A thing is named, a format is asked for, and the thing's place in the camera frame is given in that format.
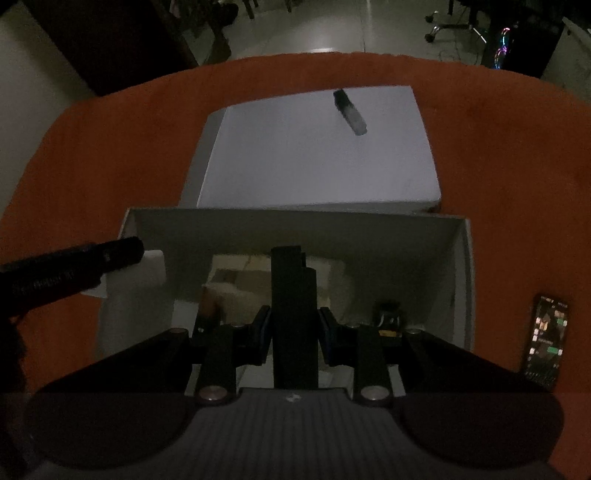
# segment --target office chair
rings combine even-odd
[[[449,4],[447,7],[447,14],[448,15],[453,14],[453,1],[454,0],[449,0]],[[466,7],[468,7],[470,9],[470,14],[468,15],[468,23],[465,23],[465,24],[461,24],[461,23],[449,23],[449,24],[435,23],[435,25],[433,25],[433,29],[431,30],[431,33],[428,33],[425,35],[425,40],[428,43],[433,43],[433,41],[435,40],[435,36],[437,35],[437,32],[439,32],[440,30],[469,30],[469,31],[475,32],[476,35],[478,35],[478,38],[480,38],[486,44],[486,39],[476,29],[476,27],[478,26],[478,21],[476,20],[476,16],[478,14],[478,0],[462,0],[462,5],[465,5]],[[431,15],[427,15],[425,17],[425,20],[427,21],[427,23],[433,23],[435,15],[438,13],[439,12],[435,11]]]

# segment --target orange table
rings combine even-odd
[[[571,305],[556,388],[566,422],[552,464],[586,479],[591,108],[539,80],[410,57],[302,54],[199,67],[79,103],[56,120],[25,171],[0,223],[0,262],[114,239],[128,207],[176,205],[205,120],[221,107],[373,85],[413,87],[442,213],[472,221],[476,353],[517,369],[534,295]],[[98,307],[77,295],[29,313],[20,329],[31,389],[92,361]]]

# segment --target open cardboard box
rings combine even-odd
[[[342,260],[353,278],[351,309],[371,318],[376,301],[396,300],[409,324],[457,346],[474,341],[474,269],[469,223],[440,215],[288,210],[130,209],[121,237],[164,252],[163,286],[109,294],[99,313],[102,358],[175,325],[175,301],[198,302],[214,254],[269,254],[301,245]]]

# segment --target chair leg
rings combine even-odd
[[[246,7],[246,13],[248,13],[248,18],[250,18],[251,20],[254,20],[255,13],[252,11],[250,1],[249,0],[242,0],[242,3],[244,3],[244,6]]]

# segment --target smartphone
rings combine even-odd
[[[538,295],[534,301],[532,329],[521,372],[548,390],[554,388],[558,379],[568,310],[565,302],[545,295]]]

